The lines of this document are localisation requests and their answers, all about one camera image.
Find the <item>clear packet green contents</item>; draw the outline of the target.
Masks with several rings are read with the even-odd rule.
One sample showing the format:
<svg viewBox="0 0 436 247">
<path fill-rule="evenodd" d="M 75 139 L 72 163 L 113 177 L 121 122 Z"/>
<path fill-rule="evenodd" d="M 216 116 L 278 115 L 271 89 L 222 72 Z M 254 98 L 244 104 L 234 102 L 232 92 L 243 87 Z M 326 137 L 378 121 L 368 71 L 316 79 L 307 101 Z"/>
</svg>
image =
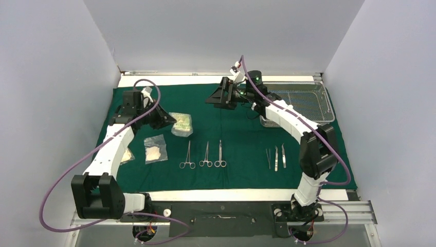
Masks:
<svg viewBox="0 0 436 247">
<path fill-rule="evenodd" d="M 188 137 L 193 133 L 192 117 L 190 114 L 170 112 L 169 115 L 176 120 L 171 133 L 179 137 Z"/>
</svg>

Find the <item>clear gauze packet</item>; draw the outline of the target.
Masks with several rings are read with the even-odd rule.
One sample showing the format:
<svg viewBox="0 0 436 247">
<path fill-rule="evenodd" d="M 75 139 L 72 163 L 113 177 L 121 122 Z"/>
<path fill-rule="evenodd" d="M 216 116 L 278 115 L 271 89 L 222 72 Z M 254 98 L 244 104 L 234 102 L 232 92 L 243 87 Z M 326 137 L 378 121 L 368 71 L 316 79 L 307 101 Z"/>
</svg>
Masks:
<svg viewBox="0 0 436 247">
<path fill-rule="evenodd" d="M 143 141 L 145 148 L 145 164 L 168 160 L 167 144 L 163 134 L 147 137 Z"/>
</svg>

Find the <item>steel forceps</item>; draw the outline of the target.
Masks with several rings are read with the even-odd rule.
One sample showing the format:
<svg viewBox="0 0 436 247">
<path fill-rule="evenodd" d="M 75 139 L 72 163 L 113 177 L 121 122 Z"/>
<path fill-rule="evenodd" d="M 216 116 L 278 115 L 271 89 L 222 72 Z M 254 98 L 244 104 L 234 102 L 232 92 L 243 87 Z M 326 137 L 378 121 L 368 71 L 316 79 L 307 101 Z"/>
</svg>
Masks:
<svg viewBox="0 0 436 247">
<path fill-rule="evenodd" d="M 185 161 L 181 162 L 179 164 L 179 168 L 180 169 L 184 169 L 186 167 L 189 167 L 190 169 L 195 169 L 196 168 L 196 164 L 191 161 L 191 141 L 188 142 L 188 148 L 187 148 L 187 153 L 186 153 Z"/>
</svg>

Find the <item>clear packet pink contents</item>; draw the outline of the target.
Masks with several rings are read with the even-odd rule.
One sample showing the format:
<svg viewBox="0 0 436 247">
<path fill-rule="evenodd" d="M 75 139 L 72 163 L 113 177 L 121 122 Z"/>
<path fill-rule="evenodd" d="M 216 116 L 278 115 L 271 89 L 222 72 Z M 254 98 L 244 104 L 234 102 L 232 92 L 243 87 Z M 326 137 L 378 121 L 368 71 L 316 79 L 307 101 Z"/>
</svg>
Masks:
<svg viewBox="0 0 436 247">
<path fill-rule="evenodd" d="M 134 159 L 135 159 L 135 157 L 134 157 L 132 151 L 129 148 L 127 148 L 122 156 L 120 165 L 126 164 L 130 161 L 133 161 Z"/>
</svg>

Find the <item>dark green surgical cloth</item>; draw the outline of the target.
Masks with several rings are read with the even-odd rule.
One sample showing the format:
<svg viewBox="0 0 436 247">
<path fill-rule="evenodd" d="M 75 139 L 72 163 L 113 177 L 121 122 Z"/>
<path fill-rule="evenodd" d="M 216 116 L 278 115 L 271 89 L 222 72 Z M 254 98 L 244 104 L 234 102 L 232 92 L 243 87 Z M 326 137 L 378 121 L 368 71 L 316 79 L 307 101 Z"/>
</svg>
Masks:
<svg viewBox="0 0 436 247">
<path fill-rule="evenodd" d="M 193 133 L 178 137 L 171 127 L 154 130 L 143 126 L 129 149 L 135 159 L 119 167 L 117 182 L 125 192 L 151 192 L 163 190 L 281 188 L 294 189 L 301 179 L 298 142 L 280 128 L 266 128 L 256 113 L 246 106 L 223 110 L 206 104 L 206 98 L 216 84 L 161 86 L 160 105 L 167 112 L 187 113 L 192 117 Z M 163 134 L 168 160 L 145 164 L 143 141 L 147 137 Z M 226 167 L 215 167 L 222 141 Z M 179 168 L 186 159 L 191 141 L 191 161 L 195 169 Z M 212 167 L 200 167 L 206 144 L 209 142 L 209 160 Z M 282 164 L 281 145 L 284 143 L 286 168 Z M 275 146 L 278 147 L 278 171 L 274 171 Z M 271 152 L 271 169 L 268 169 L 266 149 Z"/>
</svg>

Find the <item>steel haemostat clamp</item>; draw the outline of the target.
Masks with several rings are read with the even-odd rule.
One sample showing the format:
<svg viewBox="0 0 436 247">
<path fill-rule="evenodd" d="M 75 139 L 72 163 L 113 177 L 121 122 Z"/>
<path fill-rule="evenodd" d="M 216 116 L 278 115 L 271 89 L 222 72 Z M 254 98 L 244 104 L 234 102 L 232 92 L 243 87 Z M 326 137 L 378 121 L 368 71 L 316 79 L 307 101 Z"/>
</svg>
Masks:
<svg viewBox="0 0 436 247">
<path fill-rule="evenodd" d="M 209 142 L 207 142 L 206 144 L 206 150 L 205 150 L 205 155 L 203 160 L 199 161 L 199 166 L 200 167 L 212 167 L 213 163 L 212 161 L 209 160 Z"/>
</svg>

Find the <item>steel surgical scissors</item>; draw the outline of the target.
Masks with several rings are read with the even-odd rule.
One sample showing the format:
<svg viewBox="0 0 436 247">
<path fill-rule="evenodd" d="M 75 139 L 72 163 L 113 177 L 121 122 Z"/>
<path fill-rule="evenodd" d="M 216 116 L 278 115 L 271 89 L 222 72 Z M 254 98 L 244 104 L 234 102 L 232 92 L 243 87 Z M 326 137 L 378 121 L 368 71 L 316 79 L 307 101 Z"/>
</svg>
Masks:
<svg viewBox="0 0 436 247">
<path fill-rule="evenodd" d="M 222 141 L 219 141 L 219 156 L 218 160 L 214 162 L 215 167 L 226 167 L 227 162 L 223 160 L 223 147 L 222 147 Z"/>
</svg>

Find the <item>thin steel tweezers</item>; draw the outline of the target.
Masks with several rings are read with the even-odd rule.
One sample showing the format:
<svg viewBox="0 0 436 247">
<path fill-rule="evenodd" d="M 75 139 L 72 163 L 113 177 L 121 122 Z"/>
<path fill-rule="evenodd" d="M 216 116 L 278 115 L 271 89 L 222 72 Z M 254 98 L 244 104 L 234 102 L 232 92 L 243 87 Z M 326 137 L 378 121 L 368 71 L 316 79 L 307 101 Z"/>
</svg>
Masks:
<svg viewBox="0 0 436 247">
<path fill-rule="evenodd" d="M 266 156 L 267 156 L 267 162 L 268 162 L 268 169 L 271 169 L 271 152 L 270 149 L 266 149 Z"/>
</svg>

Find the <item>metal wire mesh tray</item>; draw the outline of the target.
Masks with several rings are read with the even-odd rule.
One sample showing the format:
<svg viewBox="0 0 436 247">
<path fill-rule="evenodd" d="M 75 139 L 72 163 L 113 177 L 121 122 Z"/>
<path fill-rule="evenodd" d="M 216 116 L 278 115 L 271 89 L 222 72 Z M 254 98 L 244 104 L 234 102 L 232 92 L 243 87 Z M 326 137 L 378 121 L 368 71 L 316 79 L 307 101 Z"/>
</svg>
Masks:
<svg viewBox="0 0 436 247">
<path fill-rule="evenodd" d="M 325 125 L 336 119 L 328 92 L 320 81 L 264 82 L 264 85 L 313 122 Z"/>
</svg>

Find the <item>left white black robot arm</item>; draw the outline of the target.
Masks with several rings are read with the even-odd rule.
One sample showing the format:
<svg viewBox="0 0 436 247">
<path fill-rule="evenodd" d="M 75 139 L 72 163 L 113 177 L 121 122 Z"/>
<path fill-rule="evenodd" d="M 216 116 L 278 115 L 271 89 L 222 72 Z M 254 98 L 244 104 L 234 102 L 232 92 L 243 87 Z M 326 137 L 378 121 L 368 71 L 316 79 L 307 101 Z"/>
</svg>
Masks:
<svg viewBox="0 0 436 247">
<path fill-rule="evenodd" d="M 140 221 L 148 221 L 153 206 L 148 193 L 123 192 L 117 173 L 129 144 L 142 126 L 161 129 L 176 120 L 151 96 L 152 89 L 129 90 L 112 115 L 106 136 L 91 164 L 71 181 L 77 214 L 81 219 L 120 219 L 133 212 Z"/>
</svg>

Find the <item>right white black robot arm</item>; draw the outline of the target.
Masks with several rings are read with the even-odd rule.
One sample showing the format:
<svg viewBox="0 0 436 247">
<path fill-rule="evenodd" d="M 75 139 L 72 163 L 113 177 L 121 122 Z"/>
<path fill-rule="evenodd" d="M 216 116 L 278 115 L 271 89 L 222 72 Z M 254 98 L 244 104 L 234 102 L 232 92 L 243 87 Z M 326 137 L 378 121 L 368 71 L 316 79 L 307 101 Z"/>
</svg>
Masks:
<svg viewBox="0 0 436 247">
<path fill-rule="evenodd" d="M 297 221 L 319 216 L 321 187 L 328 184 L 327 177 L 341 162 L 334 128 L 319 125 L 298 113 L 280 96 L 269 91 L 260 76 L 245 78 L 245 82 L 245 87 L 240 87 L 240 80 L 223 77 L 205 102 L 225 110 L 234 110 L 238 103 L 251 103 L 255 112 L 289 133 L 300 145 L 302 170 L 300 183 L 290 200 L 290 215 Z"/>
</svg>

